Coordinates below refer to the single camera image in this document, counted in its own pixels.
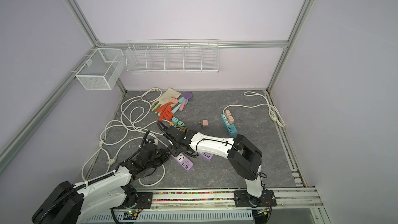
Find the pink plug adapter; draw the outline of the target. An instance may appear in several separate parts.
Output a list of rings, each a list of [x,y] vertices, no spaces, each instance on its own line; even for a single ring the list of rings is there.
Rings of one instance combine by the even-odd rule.
[[[207,119],[203,119],[203,120],[201,120],[200,121],[200,126],[202,127],[202,128],[205,128],[205,127],[208,127],[208,120]]]

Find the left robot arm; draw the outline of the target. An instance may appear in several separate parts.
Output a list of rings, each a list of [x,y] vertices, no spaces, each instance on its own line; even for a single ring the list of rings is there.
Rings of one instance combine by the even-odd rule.
[[[138,208],[145,202],[131,183],[154,172],[170,155],[167,149],[159,148],[155,143],[144,143],[111,172],[75,184],[64,181],[39,207],[32,222],[80,224],[107,209]]]

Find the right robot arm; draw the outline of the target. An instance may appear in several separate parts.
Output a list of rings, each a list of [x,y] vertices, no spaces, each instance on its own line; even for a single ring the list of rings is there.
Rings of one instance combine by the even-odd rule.
[[[244,197],[247,199],[237,196],[237,202],[251,207],[263,204],[265,188],[261,172],[262,152],[249,139],[240,134],[234,138],[218,138],[192,130],[181,131],[161,122],[157,124],[163,136],[171,142],[167,148],[174,157],[184,153],[195,158],[204,152],[227,159],[246,183]]]

